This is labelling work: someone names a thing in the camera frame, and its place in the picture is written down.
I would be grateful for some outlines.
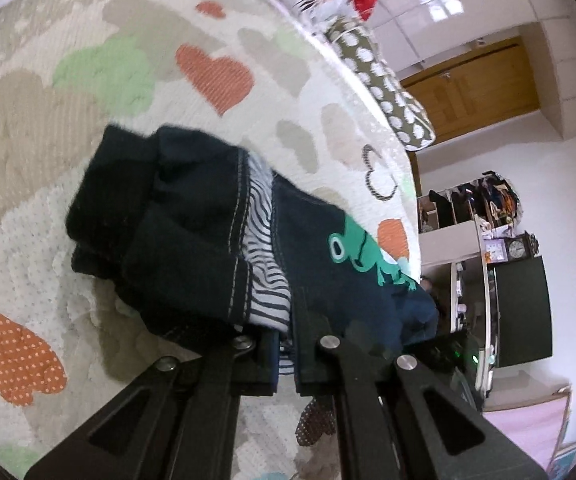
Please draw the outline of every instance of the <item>television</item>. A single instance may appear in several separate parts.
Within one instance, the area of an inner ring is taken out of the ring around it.
[[[552,356],[552,318],[540,256],[494,267],[498,308],[497,367]]]

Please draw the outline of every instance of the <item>pink panel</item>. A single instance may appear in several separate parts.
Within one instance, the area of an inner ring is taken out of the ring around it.
[[[546,469],[557,447],[566,416],[567,397],[525,408],[484,412],[485,418]]]

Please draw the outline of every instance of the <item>green cartoon print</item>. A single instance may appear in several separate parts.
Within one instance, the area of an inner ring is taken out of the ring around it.
[[[407,284],[408,290],[417,288],[417,282],[403,274],[394,258],[383,251],[374,238],[348,215],[345,216],[343,234],[332,233],[328,237],[328,246],[335,264],[350,259],[354,269],[359,272],[368,272],[376,266],[377,283],[380,286],[386,283],[385,274],[388,274],[395,285]]]

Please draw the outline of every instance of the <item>metal screw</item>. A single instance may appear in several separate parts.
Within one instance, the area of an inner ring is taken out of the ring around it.
[[[335,348],[338,348],[338,346],[341,344],[341,341],[336,335],[324,335],[319,340],[319,344],[323,348],[327,348],[328,350],[334,350]]]
[[[237,350],[249,350],[254,346],[255,342],[247,335],[239,335],[232,339],[232,346]]]
[[[397,366],[403,370],[414,370],[417,368],[417,359],[412,355],[400,355],[397,357]]]
[[[155,363],[155,366],[157,367],[157,370],[159,370],[160,372],[171,372],[172,370],[177,368],[178,364],[179,362],[177,361],[177,359],[168,355],[166,357],[161,357],[161,359],[159,359],[159,361]]]

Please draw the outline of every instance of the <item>bedspread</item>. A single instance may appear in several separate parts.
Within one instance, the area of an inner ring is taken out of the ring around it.
[[[140,132],[178,124],[260,153],[346,210],[418,279],[409,162],[356,83],[265,0],[16,0],[0,9],[5,468],[22,478],[159,356],[194,357],[148,333],[109,283],[70,268],[64,218],[110,122]],[[289,381],[272,399],[242,402],[235,479],[336,474],[335,453],[315,463],[296,444],[307,399]],[[276,437],[260,437],[270,427]]]

